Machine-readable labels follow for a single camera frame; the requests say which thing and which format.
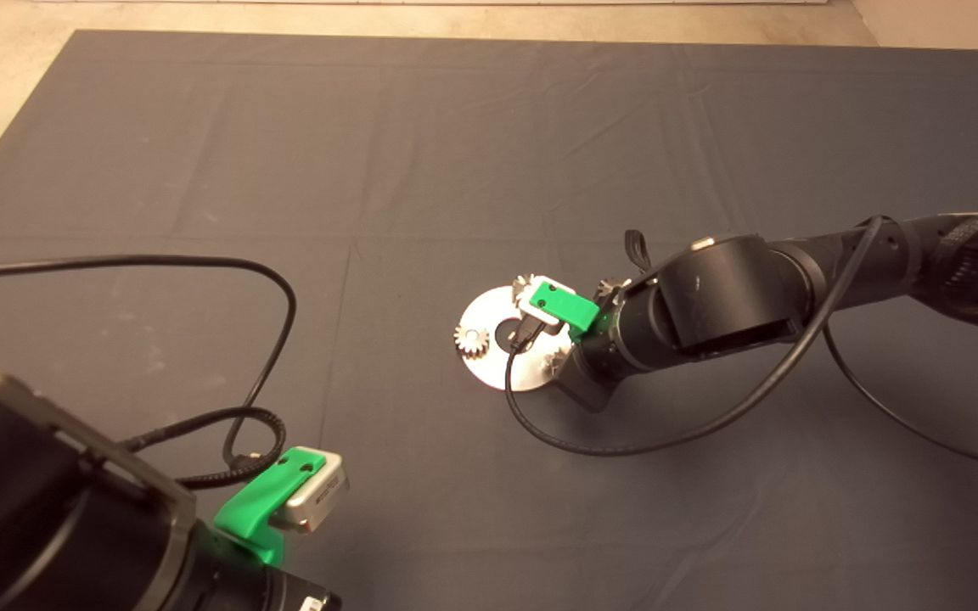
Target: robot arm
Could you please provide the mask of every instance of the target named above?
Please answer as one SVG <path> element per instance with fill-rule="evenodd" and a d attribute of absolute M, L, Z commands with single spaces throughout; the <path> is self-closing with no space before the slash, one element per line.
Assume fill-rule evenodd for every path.
<path fill-rule="evenodd" d="M 864 229 L 765 243 L 703 238 L 601 299 L 555 382 L 601 411 L 622 379 L 793 341 L 846 267 Z M 838 303 L 911 295 L 978 325 L 978 214 L 887 221 Z"/>

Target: small spur gear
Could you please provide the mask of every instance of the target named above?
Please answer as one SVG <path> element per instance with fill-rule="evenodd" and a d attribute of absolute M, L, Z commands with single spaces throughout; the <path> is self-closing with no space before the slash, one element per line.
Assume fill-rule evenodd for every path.
<path fill-rule="evenodd" d="M 455 349 L 466 359 L 477 359 L 489 349 L 489 332 L 484 328 L 455 328 Z"/>
<path fill-rule="evenodd" d="M 512 301 L 519 302 L 520 295 L 531 286 L 533 281 L 535 281 L 533 274 L 515 276 L 514 281 L 512 281 Z"/>

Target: silver gear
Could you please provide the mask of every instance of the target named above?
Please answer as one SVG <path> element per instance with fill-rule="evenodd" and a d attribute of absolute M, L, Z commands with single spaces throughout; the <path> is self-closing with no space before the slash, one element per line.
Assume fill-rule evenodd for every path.
<path fill-rule="evenodd" d="M 614 289 L 618 289 L 621 283 L 614 281 L 614 279 L 606 278 L 599 281 L 599 288 L 594 290 L 595 297 L 606 297 L 610 293 L 613 293 Z"/>
<path fill-rule="evenodd" d="M 514 281 L 512 281 L 512 301 L 520 301 L 520 295 L 531 286 L 533 279 L 535 279 L 535 275 L 533 274 L 515 276 Z"/>
<path fill-rule="evenodd" d="M 560 368 L 564 366 L 564 362 L 568 357 L 567 348 L 558 348 L 558 351 L 552 353 L 552 355 L 546 355 L 542 360 L 542 367 L 552 378 L 556 378 L 556 374 L 560 371 Z"/>
<path fill-rule="evenodd" d="M 465 359 L 477 359 L 489 349 L 489 332 L 484 328 L 465 328 L 459 325 L 452 337 L 455 338 L 455 349 Z"/>

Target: gray fabric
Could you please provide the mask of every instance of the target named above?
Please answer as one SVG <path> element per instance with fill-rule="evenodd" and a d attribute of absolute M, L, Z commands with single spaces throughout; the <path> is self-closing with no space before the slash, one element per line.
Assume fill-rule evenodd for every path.
<path fill-rule="evenodd" d="M 240 255 L 295 283 L 261 405 L 353 488 L 287 569 L 349 608 L 978 608 L 978 465 L 821 350 L 725 432 L 598 460 L 527 436 L 450 340 L 517 273 L 627 273 L 629 227 L 661 256 L 955 210 L 978 210 L 978 52 L 83 31 L 0 142 L 0 261 Z M 239 401 L 280 306 L 241 273 L 0 279 L 0 368 L 124 437 Z M 834 326 L 881 397 L 978 448 L 978 329 L 908 300 Z M 635 379 L 600 417 L 520 399 L 656 440 L 780 351 Z M 218 469 L 221 437 L 146 456 Z"/>

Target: concrete floor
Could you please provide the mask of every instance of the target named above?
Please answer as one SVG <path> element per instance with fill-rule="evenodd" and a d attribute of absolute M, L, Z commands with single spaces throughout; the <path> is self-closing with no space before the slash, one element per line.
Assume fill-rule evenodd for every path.
<path fill-rule="evenodd" d="M 372 5 L 31 3 L 0 0 L 0 135 L 77 28 L 876 45 L 851 4 L 778 7 L 372 7 Z"/>

